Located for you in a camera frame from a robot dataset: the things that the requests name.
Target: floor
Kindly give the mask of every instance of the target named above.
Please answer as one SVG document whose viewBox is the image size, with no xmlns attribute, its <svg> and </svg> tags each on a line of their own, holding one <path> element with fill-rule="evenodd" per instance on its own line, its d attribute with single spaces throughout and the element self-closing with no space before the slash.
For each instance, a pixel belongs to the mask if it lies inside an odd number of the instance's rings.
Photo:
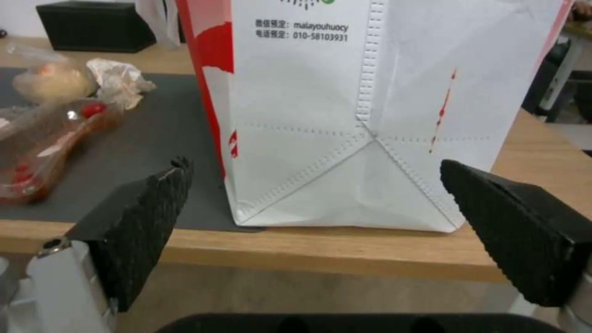
<svg viewBox="0 0 592 333">
<path fill-rule="evenodd" d="M 0 254 L 21 274 L 27 256 Z M 196 313 L 475 312 L 489 284 L 159 264 L 117 333 L 154 332 Z M 555 324 L 556 309 L 535 317 Z"/>
</svg>

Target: black rubber pad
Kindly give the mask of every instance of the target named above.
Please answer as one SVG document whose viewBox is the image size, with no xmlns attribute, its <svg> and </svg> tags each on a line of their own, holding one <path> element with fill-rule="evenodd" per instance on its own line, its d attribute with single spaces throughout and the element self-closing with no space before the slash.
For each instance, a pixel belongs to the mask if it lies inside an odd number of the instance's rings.
<svg viewBox="0 0 592 333">
<path fill-rule="evenodd" d="M 485 249 L 531 303 L 561 306 L 592 251 L 592 222 L 544 189 L 456 161 L 442 182 Z"/>
<path fill-rule="evenodd" d="M 117 188 L 66 236 L 86 242 L 105 293 L 125 312 L 142 290 L 175 227 L 191 185 L 193 165 Z"/>
</svg>

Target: wooden table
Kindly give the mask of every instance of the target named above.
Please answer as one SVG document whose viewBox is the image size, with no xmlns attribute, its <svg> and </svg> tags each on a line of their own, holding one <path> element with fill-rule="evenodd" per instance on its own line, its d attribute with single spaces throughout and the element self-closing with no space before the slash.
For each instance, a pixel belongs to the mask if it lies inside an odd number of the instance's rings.
<svg viewBox="0 0 592 333">
<path fill-rule="evenodd" d="M 8 41 L 0 41 L 4 49 Z M 46 41 L 18 42 L 48 47 Z M 151 47 L 136 55 L 66 53 L 79 60 L 106 57 L 145 72 L 193 73 L 187 50 Z M 0 53 L 0 66 L 24 66 Z M 592 219 L 592 159 L 533 117 L 520 112 L 494 168 L 514 180 L 545 187 Z M 32 253 L 69 223 L 0 220 L 0 252 Z M 162 260 L 279 270 L 418 278 L 503 281 L 468 225 L 451 235 L 358 228 L 270 228 L 261 233 L 175 230 Z"/>
</svg>

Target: black object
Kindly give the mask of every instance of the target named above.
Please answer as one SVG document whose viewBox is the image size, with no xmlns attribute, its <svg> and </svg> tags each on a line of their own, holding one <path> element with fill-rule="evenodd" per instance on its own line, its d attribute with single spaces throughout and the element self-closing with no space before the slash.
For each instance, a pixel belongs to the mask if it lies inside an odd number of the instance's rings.
<svg viewBox="0 0 592 333">
<path fill-rule="evenodd" d="M 571 98 L 575 93 L 575 86 L 568 84 L 559 93 L 559 97 L 551 107 L 551 110 L 543 110 L 539 107 L 540 102 L 545 97 L 545 94 L 570 47 L 571 41 L 568 41 L 567 43 L 555 44 L 553 48 L 551 48 L 549 53 L 543 59 L 543 62 L 540 64 L 536 76 L 522 102 L 522 108 L 528 113 L 536 114 L 538 116 L 548 116 L 548 123 L 555 121 L 559 112 L 571 101 Z"/>
<path fill-rule="evenodd" d="M 592 223 L 544 189 L 443 161 L 442 182 L 526 300 L 562 306 L 592 252 Z"/>
<path fill-rule="evenodd" d="M 146 180 L 122 185 L 66 236 L 86 242 L 105 294 L 125 312 L 165 248 L 187 200 L 193 165 L 185 158 Z"/>
<path fill-rule="evenodd" d="M 156 42 L 132 3 L 66 1 L 37 12 L 55 50 L 135 53 Z"/>
<path fill-rule="evenodd" d="M 571 10 L 571 13 L 574 17 L 575 22 L 588 22 L 588 21 L 592 20 L 592 16 L 590 16 L 588 14 L 582 14 L 579 11 L 577 11 L 575 8 L 573 8 Z"/>
<path fill-rule="evenodd" d="M 157 333 L 559 333 L 516 315 L 195 315 Z"/>
<path fill-rule="evenodd" d="M 573 71 L 570 80 L 574 81 L 578 86 L 574 100 L 580 115 L 588 123 L 592 123 L 592 72 Z"/>
<path fill-rule="evenodd" d="M 11 82 L 22 71 L 0 69 L 0 100 L 4 105 L 27 105 Z M 75 223 L 115 187 L 152 174 L 164 167 L 163 161 L 182 155 L 195 161 L 195 174 L 176 228 L 263 230 L 234 224 L 195 75 L 145 74 L 144 77 L 157 88 L 146 94 L 135 109 L 126 112 L 121 125 L 77 145 L 66 162 L 60 182 L 43 201 L 2 205 L 0 219 Z"/>
</svg>

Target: black box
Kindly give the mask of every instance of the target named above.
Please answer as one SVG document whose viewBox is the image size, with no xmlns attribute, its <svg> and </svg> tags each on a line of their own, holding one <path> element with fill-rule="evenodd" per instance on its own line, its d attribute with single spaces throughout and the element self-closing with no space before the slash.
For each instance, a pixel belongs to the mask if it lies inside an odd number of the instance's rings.
<svg viewBox="0 0 592 333">
<path fill-rule="evenodd" d="M 64 1 L 37 13 L 54 50 L 135 53 L 156 42 L 132 3 Z"/>
</svg>

